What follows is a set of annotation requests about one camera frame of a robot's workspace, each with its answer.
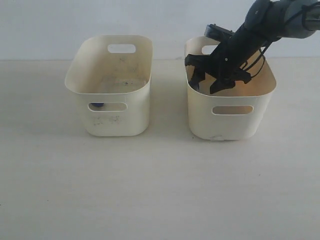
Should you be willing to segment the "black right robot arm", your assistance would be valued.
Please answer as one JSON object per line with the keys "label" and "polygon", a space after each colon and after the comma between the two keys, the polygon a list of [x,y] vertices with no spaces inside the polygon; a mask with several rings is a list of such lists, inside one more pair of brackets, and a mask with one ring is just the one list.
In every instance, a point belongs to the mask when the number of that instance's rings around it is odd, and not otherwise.
{"label": "black right robot arm", "polygon": [[247,84],[254,78],[250,69],[272,43],[282,38],[305,39],[319,29],[318,0],[256,0],[236,31],[213,23],[206,26],[204,36],[218,45],[210,54],[186,55],[184,65],[193,67],[189,85],[198,90],[206,75],[215,79],[210,94],[232,89],[237,81]]}

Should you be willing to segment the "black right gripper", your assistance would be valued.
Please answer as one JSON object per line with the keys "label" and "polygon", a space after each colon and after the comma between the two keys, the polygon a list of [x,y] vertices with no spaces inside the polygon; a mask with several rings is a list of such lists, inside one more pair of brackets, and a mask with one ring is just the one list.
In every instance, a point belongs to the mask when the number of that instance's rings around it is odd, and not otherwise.
{"label": "black right gripper", "polygon": [[213,95],[234,88],[236,81],[248,83],[251,75],[241,66],[252,56],[248,44],[251,39],[252,33],[241,25],[228,40],[219,42],[210,54],[187,54],[184,65],[193,67],[189,85],[196,88],[209,75],[215,78],[209,89]]}

